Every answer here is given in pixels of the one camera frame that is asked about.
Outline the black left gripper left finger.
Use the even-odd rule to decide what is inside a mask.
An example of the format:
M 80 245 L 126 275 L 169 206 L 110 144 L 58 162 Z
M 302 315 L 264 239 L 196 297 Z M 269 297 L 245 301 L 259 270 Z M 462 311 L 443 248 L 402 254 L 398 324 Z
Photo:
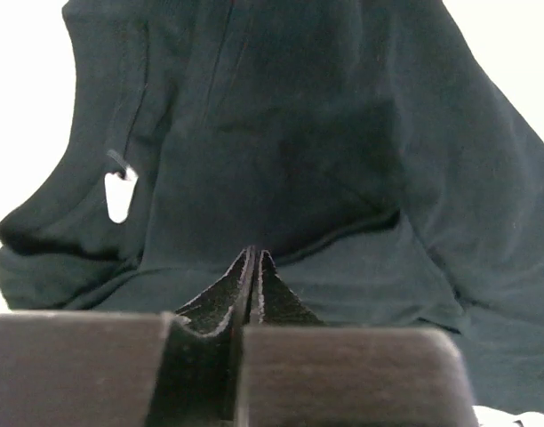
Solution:
M 0 313 L 0 426 L 221 426 L 255 271 L 244 249 L 176 312 Z

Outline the black t-shirt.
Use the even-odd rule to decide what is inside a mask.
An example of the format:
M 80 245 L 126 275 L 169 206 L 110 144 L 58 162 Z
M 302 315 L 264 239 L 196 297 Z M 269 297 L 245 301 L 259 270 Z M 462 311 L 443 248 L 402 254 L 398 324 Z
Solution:
M 331 325 L 437 326 L 544 414 L 544 143 L 440 1 L 70 1 L 67 150 L 13 310 L 177 310 L 248 246 Z

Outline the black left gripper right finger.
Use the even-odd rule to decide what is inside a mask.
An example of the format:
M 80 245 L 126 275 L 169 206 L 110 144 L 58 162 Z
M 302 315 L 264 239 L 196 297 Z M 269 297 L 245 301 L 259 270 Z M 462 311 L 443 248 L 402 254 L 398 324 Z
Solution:
M 476 425 L 462 357 L 444 333 L 325 326 L 265 252 L 251 298 L 237 425 Z

